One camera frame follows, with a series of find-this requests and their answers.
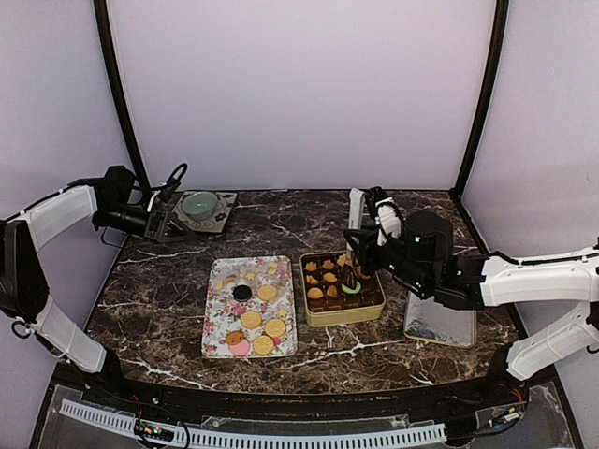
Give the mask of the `brown round cookie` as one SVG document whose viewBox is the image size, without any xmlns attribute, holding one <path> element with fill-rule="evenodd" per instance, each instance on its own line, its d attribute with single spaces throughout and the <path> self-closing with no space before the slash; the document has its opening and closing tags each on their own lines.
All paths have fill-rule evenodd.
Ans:
<svg viewBox="0 0 599 449">
<path fill-rule="evenodd" d="M 324 296 L 324 293 L 322 292 L 322 290 L 318 287 L 313 287 L 308 291 L 308 298 L 309 299 L 320 299 Z"/>
</svg>

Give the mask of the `metal serving tongs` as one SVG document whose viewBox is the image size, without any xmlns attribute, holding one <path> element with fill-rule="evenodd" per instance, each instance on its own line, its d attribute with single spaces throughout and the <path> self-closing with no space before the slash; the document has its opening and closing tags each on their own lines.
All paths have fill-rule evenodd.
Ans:
<svg viewBox="0 0 599 449">
<path fill-rule="evenodd" d="M 362 224 L 362 215 L 365 205 L 365 192 L 358 188 L 352 188 L 349 193 L 349 199 L 350 209 L 348 227 L 346 229 L 348 236 L 346 237 L 347 246 L 345 260 L 342 267 L 342 283 L 358 280 L 354 254 L 354 247 L 357 245 L 358 240 L 355 237 L 355 233 L 356 231 L 360 230 Z"/>
</svg>

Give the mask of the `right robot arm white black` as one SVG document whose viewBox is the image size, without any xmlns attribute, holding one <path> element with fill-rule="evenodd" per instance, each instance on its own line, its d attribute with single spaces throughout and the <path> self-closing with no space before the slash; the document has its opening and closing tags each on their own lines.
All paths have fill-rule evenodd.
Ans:
<svg viewBox="0 0 599 449">
<path fill-rule="evenodd" d="M 352 210 L 344 232 L 361 270 L 384 269 L 420 299 L 433 299 L 456 311 L 504 304 L 574 300 L 565 316 L 525 340 L 508 344 L 494 357 L 490 376 L 477 396 L 500 404 L 539 370 L 598 342 L 598 249 L 540 258 L 513 258 L 501 252 L 483 256 L 452 253 L 453 226 L 428 211 L 403 218 L 390 202 L 374 208 L 374 224 L 362 228 L 362 213 Z"/>
</svg>

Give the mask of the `green macaron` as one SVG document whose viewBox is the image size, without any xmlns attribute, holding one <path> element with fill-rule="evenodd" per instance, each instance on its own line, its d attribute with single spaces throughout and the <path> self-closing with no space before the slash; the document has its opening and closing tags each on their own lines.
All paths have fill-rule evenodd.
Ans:
<svg viewBox="0 0 599 449">
<path fill-rule="evenodd" d="M 359 281 L 353 280 L 352 282 L 343 282 L 341 288 L 346 295 L 356 295 L 361 291 L 362 286 Z"/>
</svg>

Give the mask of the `black sandwich cookie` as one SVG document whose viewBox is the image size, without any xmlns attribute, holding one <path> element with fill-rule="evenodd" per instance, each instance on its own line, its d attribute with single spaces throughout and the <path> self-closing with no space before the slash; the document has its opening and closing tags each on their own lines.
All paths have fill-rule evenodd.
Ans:
<svg viewBox="0 0 599 449">
<path fill-rule="evenodd" d="M 246 302 L 253 296 L 252 289 L 245 284 L 235 286 L 233 288 L 232 294 L 234 299 L 238 302 Z"/>
</svg>

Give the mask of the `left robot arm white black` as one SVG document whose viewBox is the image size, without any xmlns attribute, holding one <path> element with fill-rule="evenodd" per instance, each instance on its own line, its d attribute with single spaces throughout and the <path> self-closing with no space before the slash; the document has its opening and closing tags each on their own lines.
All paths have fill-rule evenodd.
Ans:
<svg viewBox="0 0 599 449">
<path fill-rule="evenodd" d="M 13 334 L 38 340 L 53 356 L 99 375 L 95 392 L 112 408 L 132 399 L 118 356 L 81 327 L 82 312 L 66 312 L 77 294 L 99 285 L 86 268 L 106 265 L 108 254 L 90 241 L 92 231 L 114 230 L 158 243 L 190 238 L 168 209 L 187 164 L 157 187 L 144 186 L 124 166 L 78 179 L 1 222 L 1 311 Z"/>
</svg>

